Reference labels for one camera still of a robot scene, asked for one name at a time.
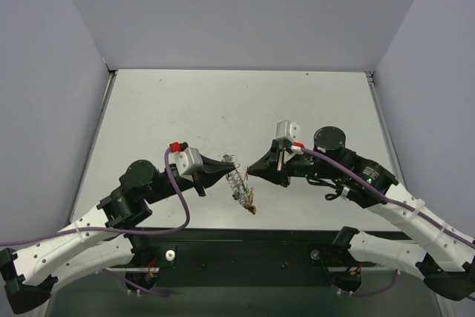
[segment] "cylindrical motor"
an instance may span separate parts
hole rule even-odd
[[[315,132],[313,136],[313,149],[334,160],[338,160],[344,155],[346,140],[347,137],[340,128],[325,126]]]

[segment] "wire object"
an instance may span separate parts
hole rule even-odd
[[[359,292],[349,293],[348,291],[345,291],[342,289],[340,289],[338,293],[343,293],[344,295],[349,295],[351,297],[371,297],[371,296],[379,295],[380,293],[385,293],[386,291],[391,290],[396,285],[398,277],[399,277],[399,271],[394,270],[393,278],[391,278],[390,283],[386,287],[383,287],[375,291],[369,291],[368,293],[359,293]]]
[[[154,260],[152,260],[150,263],[148,263],[148,266],[147,266],[148,274],[150,275],[151,278],[155,277],[154,273],[151,271],[151,268],[155,267],[155,265],[157,265],[157,262],[158,262],[158,258],[157,258],[157,256],[155,256]]]
[[[119,280],[124,281],[125,283],[131,285],[132,287],[135,287],[137,290],[142,291],[143,293],[148,293],[149,295],[155,295],[155,296],[158,296],[158,297],[169,297],[170,296],[169,291],[146,289],[145,287],[141,287],[140,285],[137,285],[134,282],[128,280],[127,278],[123,277],[122,275],[118,274],[117,272],[110,271],[110,270],[107,270],[107,269],[102,269],[102,272],[105,272],[108,275],[114,276],[115,278],[118,278]]]
[[[359,266],[354,271],[350,272],[350,275],[356,275],[361,270],[362,267],[363,267],[363,263],[359,263]]]
[[[245,183],[244,179],[241,176],[240,172],[238,171],[239,164],[236,163],[238,159],[234,155],[224,155],[223,161],[225,163],[234,163],[236,169],[229,172],[226,175],[226,180],[228,181],[229,185],[231,186],[232,190],[232,197],[239,202],[239,204],[250,211],[253,215],[255,215],[257,209],[252,204],[254,200],[254,189],[249,188]]]

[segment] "red connector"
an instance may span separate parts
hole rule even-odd
[[[171,152],[180,152],[181,151],[181,145],[179,142],[171,143],[170,144],[170,149]]]

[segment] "screw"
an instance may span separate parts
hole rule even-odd
[[[166,253],[165,253],[165,259],[167,261],[173,261],[175,260],[175,251],[173,250],[168,250]]]
[[[318,260],[320,258],[320,252],[317,249],[314,249],[310,252],[310,257],[312,260]]]

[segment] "white knob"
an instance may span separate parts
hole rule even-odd
[[[165,258],[167,261],[173,261],[175,260],[175,251],[169,250],[165,253]]]

